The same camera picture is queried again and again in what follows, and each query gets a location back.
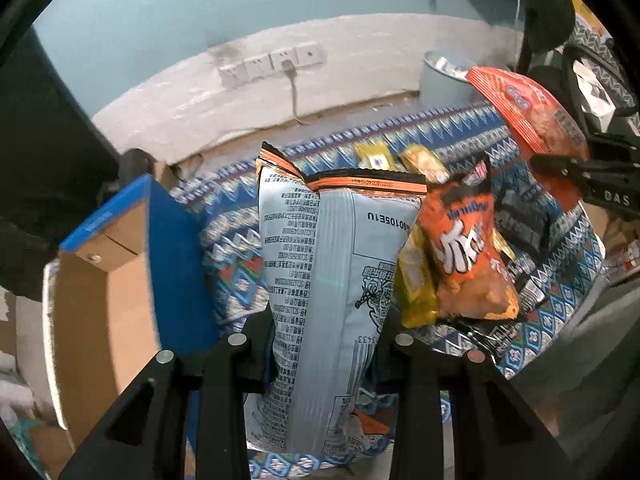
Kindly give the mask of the red snack bag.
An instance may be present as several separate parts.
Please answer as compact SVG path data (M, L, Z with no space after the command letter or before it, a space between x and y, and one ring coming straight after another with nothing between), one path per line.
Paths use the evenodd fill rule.
M468 70L466 79L498 110L522 159L535 155L587 160L587 140L560 102L537 81L488 66Z

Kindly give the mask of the orange chip bag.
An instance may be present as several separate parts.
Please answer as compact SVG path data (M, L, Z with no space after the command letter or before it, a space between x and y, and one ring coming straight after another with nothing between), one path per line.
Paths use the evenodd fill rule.
M418 217L438 272L440 318L513 320L518 293L492 236L495 199L487 155L466 174L431 184Z

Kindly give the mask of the yellow snack bag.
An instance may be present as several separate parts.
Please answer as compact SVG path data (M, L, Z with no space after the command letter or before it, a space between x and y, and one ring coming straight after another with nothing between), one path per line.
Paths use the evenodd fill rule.
M420 226L414 226L398 252L394 285L400 320L405 328L432 325L439 304Z

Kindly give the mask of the white orange-trimmed snack bag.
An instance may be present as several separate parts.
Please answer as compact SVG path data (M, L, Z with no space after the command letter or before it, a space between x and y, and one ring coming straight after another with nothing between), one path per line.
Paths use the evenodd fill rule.
M345 168L307 176L274 146L256 162L262 273L277 371L245 405L248 440L276 453L373 450L386 427L356 408L392 303L424 177Z

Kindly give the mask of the black white snack bag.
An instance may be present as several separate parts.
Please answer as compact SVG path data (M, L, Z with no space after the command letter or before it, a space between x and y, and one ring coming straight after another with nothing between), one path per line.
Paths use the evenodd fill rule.
M514 183L503 183L496 196L495 224L515 254L508 271L514 278L518 305L523 311L520 318L546 299L536 279L550 250L550 203L549 194L540 184L520 190Z

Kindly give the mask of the blue patterned tablecloth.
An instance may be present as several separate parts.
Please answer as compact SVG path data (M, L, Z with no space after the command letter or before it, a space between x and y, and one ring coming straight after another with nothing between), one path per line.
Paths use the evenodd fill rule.
M520 190L539 184L522 159L506 122L498 110L487 103L391 117L377 124L285 145L283 154L300 172L310 176L328 170L359 168L355 145L373 142L384 142L388 146L395 170L400 172L415 170L418 157L431 154L440 160L448 174L466 174L487 155L495 209L496 196L503 183L514 183ZM204 271L216 321L225 334L242 330L252 315L270 311L262 273L256 162L255 157L249 157L218 169L201 169L172 190L175 199L200 222ZM438 318L432 325L410 328L413 336L448 356L488 349L506 377L518 374L546 350L592 291L604 255L585 211L580 207L562 211L559 203L549 196L550 250L536 279L546 293L544 302L518 320ZM492 240L508 271L508 264L515 257L514 250L498 232L496 224ZM433 280L438 280L425 236L424 244ZM394 289L385 321L392 314L400 314ZM376 422L382 411L395 406L396 400L392 394L378 392L381 377L373 368L374 359L375 355L364 375L356 408ZM337 467L381 454L392 439L392 430L387 429L373 450L341 457L267 452L248 441L250 476L254 479L303 478L324 467Z

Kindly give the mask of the blue cardboard box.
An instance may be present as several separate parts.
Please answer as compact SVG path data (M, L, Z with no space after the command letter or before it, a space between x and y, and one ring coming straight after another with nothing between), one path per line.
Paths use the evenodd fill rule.
M74 445L152 356L218 339L196 219L149 174L81 223L58 250L48 376Z

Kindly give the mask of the pale blue trash bin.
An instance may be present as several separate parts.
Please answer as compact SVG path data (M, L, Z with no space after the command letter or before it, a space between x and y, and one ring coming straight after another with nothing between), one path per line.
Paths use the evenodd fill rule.
M419 102L428 110L470 104L475 88L466 74L475 63L449 50L427 51L419 81Z

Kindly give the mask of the small yellow snack packet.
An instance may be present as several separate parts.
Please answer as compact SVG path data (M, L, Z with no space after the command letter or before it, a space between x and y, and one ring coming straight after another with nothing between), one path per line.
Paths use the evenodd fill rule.
M358 167L361 169L395 170L395 161L384 142L359 143L355 145Z

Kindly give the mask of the dark hanging curtain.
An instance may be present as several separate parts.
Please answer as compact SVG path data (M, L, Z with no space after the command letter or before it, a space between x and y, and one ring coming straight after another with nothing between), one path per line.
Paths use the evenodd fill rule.
M42 297L44 266L92 214L118 154L53 68L33 30L1 67L1 285Z

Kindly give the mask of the white wall socket strip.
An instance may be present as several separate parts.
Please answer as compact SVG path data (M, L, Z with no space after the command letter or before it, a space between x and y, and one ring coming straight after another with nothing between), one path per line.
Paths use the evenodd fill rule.
M255 80L279 76L291 70L319 66L324 62L326 54L322 47L311 41L223 65L218 68L218 75L222 86L231 89Z

